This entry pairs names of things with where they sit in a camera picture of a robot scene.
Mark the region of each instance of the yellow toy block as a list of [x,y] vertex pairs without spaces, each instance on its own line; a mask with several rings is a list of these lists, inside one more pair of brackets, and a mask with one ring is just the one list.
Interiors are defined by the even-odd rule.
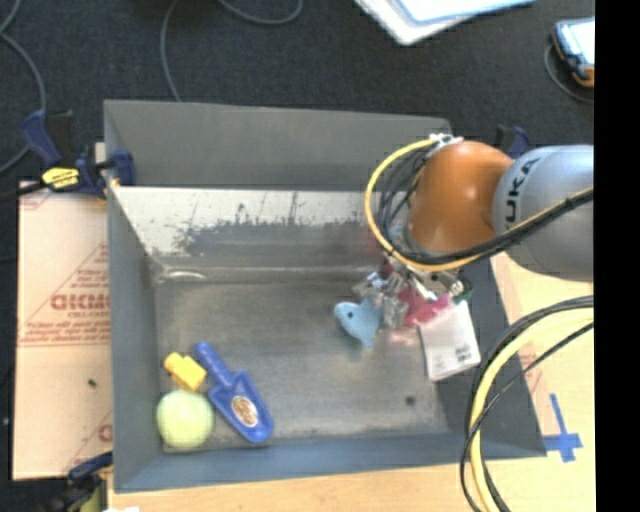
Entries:
[[207,371],[189,356],[172,352],[164,359],[164,367],[182,389],[197,391],[207,378]]

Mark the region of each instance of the gray bin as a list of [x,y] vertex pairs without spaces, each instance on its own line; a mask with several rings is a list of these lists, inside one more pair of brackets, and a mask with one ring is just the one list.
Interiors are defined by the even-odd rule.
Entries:
[[[443,119],[209,104],[107,101],[107,154],[138,185],[109,193],[117,492],[454,463],[473,376],[426,378],[416,339],[364,349],[335,303],[381,261],[364,222],[373,168]],[[506,326],[487,262],[469,266],[486,349]],[[217,415],[204,446],[166,447],[155,424],[172,351],[212,342],[247,370],[274,418],[249,445]],[[507,370],[520,369],[516,360]],[[489,457],[544,454],[526,386],[483,429]]]

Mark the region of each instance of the white paper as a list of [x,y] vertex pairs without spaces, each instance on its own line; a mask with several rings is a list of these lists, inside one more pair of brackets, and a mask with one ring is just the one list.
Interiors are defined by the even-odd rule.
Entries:
[[416,23],[433,23],[452,16],[482,14],[533,0],[393,0]]
[[422,39],[442,32],[470,16],[456,16],[438,23],[415,23],[410,20],[394,0],[355,0],[358,5],[375,19],[395,41],[408,46]]

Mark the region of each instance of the cardboard sheet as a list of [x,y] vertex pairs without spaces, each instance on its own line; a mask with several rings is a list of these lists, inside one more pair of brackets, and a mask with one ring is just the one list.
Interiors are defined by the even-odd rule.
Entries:
[[43,190],[19,206],[13,478],[111,449],[106,204]]

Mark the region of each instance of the yellow cable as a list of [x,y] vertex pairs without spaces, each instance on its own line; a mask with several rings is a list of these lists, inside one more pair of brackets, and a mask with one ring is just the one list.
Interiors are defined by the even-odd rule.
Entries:
[[458,261],[454,261],[454,262],[446,263],[446,264],[442,264],[442,265],[424,265],[424,264],[412,261],[412,260],[410,260],[408,258],[405,258],[401,254],[398,254],[396,252],[395,248],[384,238],[384,236],[380,232],[380,229],[378,228],[378,225],[375,222],[375,219],[373,217],[373,212],[371,210],[371,196],[373,195],[373,191],[375,189],[376,183],[380,179],[380,176],[382,176],[382,173],[384,171],[386,171],[388,169],[388,167],[393,162],[395,162],[398,158],[402,158],[406,154],[411,153],[412,151],[416,151],[418,149],[422,149],[422,148],[425,148],[425,147],[428,147],[428,146],[431,146],[431,145],[435,144],[436,142],[438,142],[440,140],[440,138],[441,137],[439,137],[437,135],[434,135],[434,136],[429,137],[428,139],[421,140],[421,141],[418,141],[418,142],[414,142],[413,144],[409,144],[408,146],[404,146],[404,147],[398,149],[397,151],[395,151],[394,153],[392,153],[391,155],[389,155],[373,171],[373,174],[371,175],[371,178],[369,179],[369,183],[367,184],[367,188],[365,190],[365,195],[364,195],[364,213],[365,213],[365,216],[367,218],[367,223],[369,224],[369,228],[371,229],[371,232],[373,233],[373,236],[376,238],[378,243],[392,257],[396,258],[401,263],[404,263],[408,267],[416,268],[416,269],[419,269],[419,270],[428,270],[428,271],[450,270],[450,269],[453,269],[453,268],[457,268],[457,267],[459,267],[461,265],[465,265],[466,263],[470,263],[471,261],[473,261],[475,259],[475,257],[467,258],[467,259],[464,259],[464,260],[458,260]]
[[[378,165],[378,167],[376,167],[376,169],[373,171],[373,173],[371,174],[371,177],[369,178],[369,182],[367,183],[367,188],[365,189],[365,195],[364,195],[364,213],[365,213],[365,217],[367,218],[367,223],[369,224],[369,229],[371,230],[371,232],[373,233],[373,236],[375,237],[376,241],[378,242],[378,244],[380,244],[380,246],[389,253],[389,255],[395,259],[397,259],[399,262],[405,264],[407,267],[412,268],[412,269],[417,269],[417,270],[424,270],[424,271],[428,271],[428,272],[440,272],[440,271],[444,271],[444,270],[452,270],[452,269],[457,269],[460,268],[464,265],[467,265],[468,263],[471,263],[477,259],[480,259],[484,256],[484,253],[479,253],[473,256],[468,256],[466,258],[461,258],[459,260],[455,260],[455,261],[450,261],[448,263],[440,263],[440,264],[424,264],[424,263],[419,263],[417,261],[413,261],[405,256],[403,256],[402,254],[399,254],[396,249],[393,247],[393,245],[391,245],[389,243],[389,241],[382,235],[382,233],[380,232],[380,229],[378,228],[378,225],[376,224],[375,218],[373,216],[373,211],[371,209],[371,198],[373,196],[373,192],[375,190],[376,184],[378,183],[378,181],[380,180],[380,177],[382,176],[382,173],[384,173],[389,166],[395,162],[397,159],[402,158],[403,156],[405,156],[408,153],[411,153],[412,151],[416,151],[418,149],[422,149],[428,146],[431,146],[433,144],[435,144],[436,142],[440,141],[441,138],[443,136],[442,135],[432,135],[431,137],[429,137],[428,139],[425,140],[421,140],[418,142],[414,142],[412,144],[409,144],[407,146],[404,146],[400,149],[398,149],[397,151],[393,152],[391,155],[389,155],[387,158],[385,158],[380,165]],[[593,186],[591,187],[587,187],[586,189],[578,192],[577,194],[573,195],[573,196],[569,196],[567,197],[567,200],[571,200],[574,197],[577,197],[587,191],[593,190]],[[535,215],[532,215],[531,217],[529,217],[528,219],[522,221],[520,224],[517,224],[516,226],[513,226],[511,229],[507,230],[505,232],[505,234],[509,234],[510,232],[514,231],[515,229],[521,228],[522,226],[525,226],[529,223],[533,223],[535,222],[538,218],[542,217],[543,215],[545,215],[549,210],[555,208],[555,206],[557,205],[552,205],[549,208],[546,208],[544,210],[541,210],[540,212],[538,212]]]
[[[471,429],[474,423],[482,414],[485,407],[487,395],[493,381],[496,378],[498,372],[502,367],[514,356],[524,345],[530,342],[530,337],[520,335],[509,343],[503,350],[501,350],[491,364],[485,370],[485,373],[480,381],[478,389],[475,393],[473,406],[471,409],[471,417],[469,420],[469,429]],[[476,489],[480,495],[480,499],[484,504],[488,512],[500,512],[500,509],[496,505],[491,490],[487,484],[487,479],[484,474],[484,468],[482,466],[482,449],[480,445],[480,430],[477,431],[475,437],[471,441],[469,447],[469,460],[471,462],[471,469],[473,473],[473,479],[476,484]]]

